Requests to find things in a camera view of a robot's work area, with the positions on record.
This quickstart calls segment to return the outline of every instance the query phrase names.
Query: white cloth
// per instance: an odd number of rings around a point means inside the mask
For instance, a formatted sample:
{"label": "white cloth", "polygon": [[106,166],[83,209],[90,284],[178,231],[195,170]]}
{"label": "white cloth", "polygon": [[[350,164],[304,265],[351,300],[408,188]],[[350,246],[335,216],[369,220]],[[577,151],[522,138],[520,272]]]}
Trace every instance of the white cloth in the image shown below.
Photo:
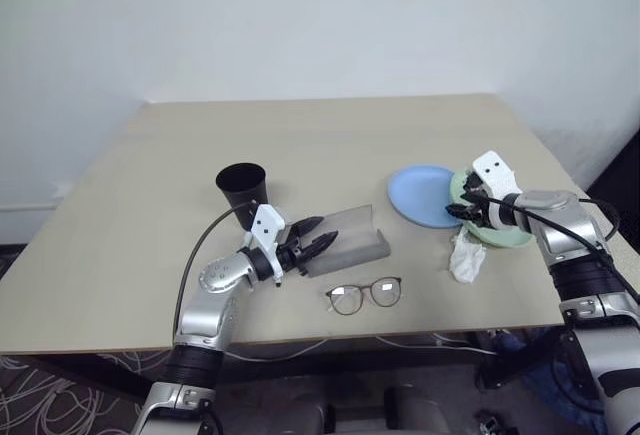
{"label": "white cloth", "polygon": [[460,229],[460,233],[451,241],[455,248],[449,261],[449,271],[460,283],[473,282],[480,273],[480,266],[487,254],[486,247],[482,243],[472,240],[464,225]]}

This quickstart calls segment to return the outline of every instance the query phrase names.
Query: blue plate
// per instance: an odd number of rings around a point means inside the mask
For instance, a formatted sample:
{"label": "blue plate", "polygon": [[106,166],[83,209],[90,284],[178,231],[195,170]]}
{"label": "blue plate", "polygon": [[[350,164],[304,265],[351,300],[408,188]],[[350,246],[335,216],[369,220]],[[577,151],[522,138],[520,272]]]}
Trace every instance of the blue plate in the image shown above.
{"label": "blue plate", "polygon": [[393,174],[387,193],[394,208],[418,225],[451,228],[460,220],[447,213],[453,172],[443,167],[415,165]]}

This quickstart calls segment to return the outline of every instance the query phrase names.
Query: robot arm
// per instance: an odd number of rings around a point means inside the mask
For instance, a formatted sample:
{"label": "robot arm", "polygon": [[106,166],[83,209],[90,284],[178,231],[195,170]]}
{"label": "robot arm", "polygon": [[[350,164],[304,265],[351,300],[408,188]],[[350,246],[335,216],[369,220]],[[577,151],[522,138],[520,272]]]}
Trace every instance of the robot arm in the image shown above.
{"label": "robot arm", "polygon": [[612,435],[640,431],[640,309],[605,237],[578,197],[567,191],[525,191],[495,153],[473,163],[452,215],[497,230],[514,226],[536,237],[561,299],[576,371],[588,370]]}
{"label": "robot arm", "polygon": [[338,232],[301,246],[299,237],[321,221],[322,217],[311,217],[287,226],[276,209],[260,205],[243,248],[200,272],[196,293],[182,312],[165,371],[151,387],[132,435],[221,432],[211,410],[214,389],[244,303],[259,282],[273,278],[280,286],[284,272],[293,268],[304,272],[304,262],[333,243]]}

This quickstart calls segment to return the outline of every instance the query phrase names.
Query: glasses lens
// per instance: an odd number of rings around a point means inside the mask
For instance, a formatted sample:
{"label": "glasses lens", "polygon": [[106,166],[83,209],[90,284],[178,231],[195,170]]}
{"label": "glasses lens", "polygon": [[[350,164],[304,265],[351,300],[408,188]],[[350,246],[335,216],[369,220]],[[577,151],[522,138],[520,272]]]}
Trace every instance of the glasses lens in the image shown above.
{"label": "glasses lens", "polygon": [[362,292],[358,287],[336,287],[330,293],[333,309],[341,315],[351,315],[362,306]]}
{"label": "glasses lens", "polygon": [[400,300],[400,282],[395,278],[383,278],[371,286],[373,301],[382,307],[390,307]]}

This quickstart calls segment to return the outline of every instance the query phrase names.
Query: beige tabletop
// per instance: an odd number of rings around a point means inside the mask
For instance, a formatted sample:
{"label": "beige tabletop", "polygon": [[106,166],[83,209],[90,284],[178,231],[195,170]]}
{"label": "beige tabletop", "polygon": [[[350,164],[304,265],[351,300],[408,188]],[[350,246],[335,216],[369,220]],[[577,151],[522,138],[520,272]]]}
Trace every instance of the beige tabletop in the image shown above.
{"label": "beige tabletop", "polygon": [[[478,279],[463,285],[448,272],[456,230],[410,223],[387,199],[387,181],[398,169],[455,170],[489,149],[516,171],[523,189],[578,190],[491,95],[145,106],[0,281],[0,352],[169,347],[186,258],[228,208],[215,175],[238,161],[265,167],[270,202],[290,220],[373,204],[374,224],[392,253],[313,279],[288,274],[279,289],[261,284],[235,341],[560,323],[558,296],[535,243],[489,249]],[[241,240],[229,218],[194,270]],[[611,248],[637,287],[637,254],[620,236]],[[350,317],[328,310],[323,294],[336,284],[388,275],[403,278],[397,305],[365,303]],[[192,289],[190,283],[186,298]]]}

